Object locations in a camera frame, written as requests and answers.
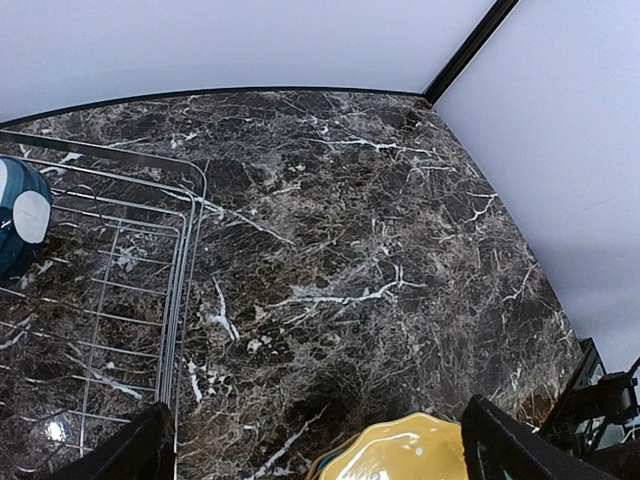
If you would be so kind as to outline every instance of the dark brown marble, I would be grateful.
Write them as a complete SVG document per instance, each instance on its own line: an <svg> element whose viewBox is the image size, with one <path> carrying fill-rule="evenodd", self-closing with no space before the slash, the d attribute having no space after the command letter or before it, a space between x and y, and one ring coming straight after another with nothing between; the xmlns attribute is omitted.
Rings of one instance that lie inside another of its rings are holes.
<svg viewBox="0 0 640 480"><path fill-rule="evenodd" d="M193 96L23 128L207 168L181 478L297 478L371 423L456 420L476 393L536 423L572 370L577 342L535 258L415 98Z"/></svg>

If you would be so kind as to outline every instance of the yellow plate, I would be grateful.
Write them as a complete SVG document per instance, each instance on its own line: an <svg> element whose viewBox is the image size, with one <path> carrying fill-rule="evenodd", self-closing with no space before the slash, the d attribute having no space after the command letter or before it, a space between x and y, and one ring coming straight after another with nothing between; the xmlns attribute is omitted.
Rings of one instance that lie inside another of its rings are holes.
<svg viewBox="0 0 640 480"><path fill-rule="evenodd" d="M460 426L424 413L373 425L320 480L468 480Z"/></svg>

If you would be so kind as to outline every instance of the black edge trim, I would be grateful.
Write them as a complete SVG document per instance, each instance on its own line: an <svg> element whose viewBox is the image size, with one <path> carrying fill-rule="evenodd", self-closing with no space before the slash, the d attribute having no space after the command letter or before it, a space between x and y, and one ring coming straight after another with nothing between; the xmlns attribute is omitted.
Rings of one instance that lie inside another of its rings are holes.
<svg viewBox="0 0 640 480"><path fill-rule="evenodd" d="M344 92L344 93L371 93L378 95L393 95L402 97L418 97L424 98L422 93L403 92L396 90L375 90L366 88L338 88L338 87L234 87L234 88L210 88L202 90L185 90L180 92L163 92L150 93L148 95L137 95L132 97L115 98L112 100L103 100L100 102L86 103L84 105L75 105L48 112L27 115L6 122L0 122L0 128L13 127L21 123L41 120L43 118L64 115L65 113L79 112L92 108L108 107L111 105L119 105L122 103L141 102L145 100L158 100L162 98L188 97L191 95L209 95L212 93L252 93L252 92Z"/></svg>
<svg viewBox="0 0 640 480"><path fill-rule="evenodd" d="M451 57L451 60L425 90L424 96L429 105L435 105L440 97L444 95L444 92L469 65L518 2L519 0L497 0L493 4L478 26L471 32L471 35L467 37L462 46Z"/></svg>

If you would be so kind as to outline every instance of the white wall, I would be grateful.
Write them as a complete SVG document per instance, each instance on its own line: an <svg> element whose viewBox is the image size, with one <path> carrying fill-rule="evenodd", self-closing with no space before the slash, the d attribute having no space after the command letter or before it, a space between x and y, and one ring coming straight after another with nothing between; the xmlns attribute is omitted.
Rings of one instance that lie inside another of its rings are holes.
<svg viewBox="0 0 640 480"><path fill-rule="evenodd" d="M0 122L233 87L422 92L493 0L3 2Z"/></svg>
<svg viewBox="0 0 640 480"><path fill-rule="evenodd" d="M608 369L640 355L640 3L523 1L438 112Z"/></svg>

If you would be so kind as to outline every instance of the dish rack rail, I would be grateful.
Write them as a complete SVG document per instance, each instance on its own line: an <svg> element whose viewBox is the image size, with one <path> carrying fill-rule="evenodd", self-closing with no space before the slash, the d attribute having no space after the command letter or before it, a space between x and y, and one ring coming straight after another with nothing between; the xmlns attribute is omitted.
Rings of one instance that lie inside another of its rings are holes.
<svg viewBox="0 0 640 480"><path fill-rule="evenodd" d="M42 251L0 289L0 479L46 476L156 402L175 414L175 445L203 171L4 130L0 142L54 194Z"/></svg>

